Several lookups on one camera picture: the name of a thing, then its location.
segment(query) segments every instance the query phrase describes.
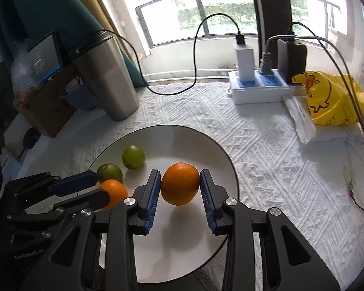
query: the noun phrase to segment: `plate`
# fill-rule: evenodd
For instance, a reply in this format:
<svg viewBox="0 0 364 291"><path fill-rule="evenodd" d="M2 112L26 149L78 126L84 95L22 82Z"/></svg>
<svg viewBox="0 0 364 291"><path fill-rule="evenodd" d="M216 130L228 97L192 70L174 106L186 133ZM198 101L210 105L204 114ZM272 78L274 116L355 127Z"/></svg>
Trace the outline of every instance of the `plate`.
<svg viewBox="0 0 364 291"><path fill-rule="evenodd" d="M130 145L146 154L143 167L128 170L121 154ZM131 196L137 186L145 185L152 169L162 176L178 162L191 164L201 171L210 170L213 181L224 186L228 195L239 199L236 172L222 147L207 135L194 129L160 125L134 131L111 144L90 166L97 169L115 163L123 171L123 184ZM106 234L103 235L105 246ZM184 206L173 206L159 195L154 226L147 236L134 235L135 263L139 283L163 283L188 275L213 258L226 240L210 231L201 192ZM100 253L104 267L105 249Z"/></svg>

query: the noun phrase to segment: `white power strip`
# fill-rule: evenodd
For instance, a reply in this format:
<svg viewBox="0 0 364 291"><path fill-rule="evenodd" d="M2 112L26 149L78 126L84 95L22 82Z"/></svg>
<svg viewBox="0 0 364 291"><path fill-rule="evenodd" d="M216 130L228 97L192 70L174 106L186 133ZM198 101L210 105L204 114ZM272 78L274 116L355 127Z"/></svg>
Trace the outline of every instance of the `white power strip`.
<svg viewBox="0 0 364 291"><path fill-rule="evenodd" d="M232 97L235 104L281 102L286 95L306 95L304 86L289 86L278 70L273 72L273 76L264 76L255 70L255 81L250 83L240 82L238 71L231 71L227 95Z"/></svg>

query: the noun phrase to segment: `orange fruit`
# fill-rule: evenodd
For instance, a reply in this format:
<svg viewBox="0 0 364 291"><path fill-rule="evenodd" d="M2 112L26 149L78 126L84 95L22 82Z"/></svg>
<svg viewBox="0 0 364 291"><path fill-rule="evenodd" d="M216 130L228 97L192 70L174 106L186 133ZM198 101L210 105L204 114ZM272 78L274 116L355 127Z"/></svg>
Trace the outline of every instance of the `orange fruit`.
<svg viewBox="0 0 364 291"><path fill-rule="evenodd" d="M127 189L122 183L114 179L109 179L103 182L100 186L101 189L105 190L109 194L108 204L102 208L102 210L110 209L116 203L123 201L128 198Z"/></svg>
<svg viewBox="0 0 364 291"><path fill-rule="evenodd" d="M175 163L163 175L160 191L165 201L182 206L192 201L199 189L199 173L190 164Z"/></svg>

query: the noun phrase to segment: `table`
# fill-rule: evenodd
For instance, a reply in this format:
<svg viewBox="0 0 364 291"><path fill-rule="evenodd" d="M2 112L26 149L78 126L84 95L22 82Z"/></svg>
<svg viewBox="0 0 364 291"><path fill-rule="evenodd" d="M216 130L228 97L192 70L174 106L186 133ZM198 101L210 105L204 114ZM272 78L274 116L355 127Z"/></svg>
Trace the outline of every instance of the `table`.
<svg viewBox="0 0 364 291"><path fill-rule="evenodd" d="M155 88L175 92L186 86ZM364 212L350 200L343 170L353 167L354 192L364 205L364 146L344 141L302 145L284 103L234 105L226 88L227 83L198 83L173 97L140 89L139 109L121 122L110 120L101 110L77 111L54 139L41 137L27 154L19 177L43 171L67 177L85 171L115 140L146 126L194 128L229 154L241 201L259 210L282 209L344 290L364 267ZM56 201L48 198L28 212L46 211ZM261 290L256 245L255 255L256 286ZM220 289L224 265L223 248L197 275L210 290Z"/></svg>

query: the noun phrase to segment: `silver bolt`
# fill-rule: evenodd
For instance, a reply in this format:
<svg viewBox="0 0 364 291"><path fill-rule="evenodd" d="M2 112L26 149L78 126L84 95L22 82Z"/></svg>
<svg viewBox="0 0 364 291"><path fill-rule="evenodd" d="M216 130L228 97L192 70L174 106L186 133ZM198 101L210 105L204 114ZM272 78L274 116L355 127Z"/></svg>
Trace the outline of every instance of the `silver bolt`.
<svg viewBox="0 0 364 291"><path fill-rule="evenodd" d="M234 206L237 203L237 200L235 198L228 198L225 200L225 203L228 206Z"/></svg>
<svg viewBox="0 0 364 291"><path fill-rule="evenodd" d="M279 208L276 208L276 207L274 207L274 208L271 208L270 209L270 213L272 214L272 215L274 215L274 216L278 216L278 215L280 215L281 213L282 213L282 211L280 211L280 209Z"/></svg>
<svg viewBox="0 0 364 291"><path fill-rule="evenodd" d="M124 204L126 204L127 206L132 206L133 204L135 204L135 202L136 202L135 198L124 199Z"/></svg>
<svg viewBox="0 0 364 291"><path fill-rule="evenodd" d="M91 210L90 209L83 209L83 210L81 210L81 215L83 217L88 217L88 216L91 215Z"/></svg>
<svg viewBox="0 0 364 291"><path fill-rule="evenodd" d="M43 231L42 232L42 237L44 239L48 239L51 236L51 233L49 231Z"/></svg>

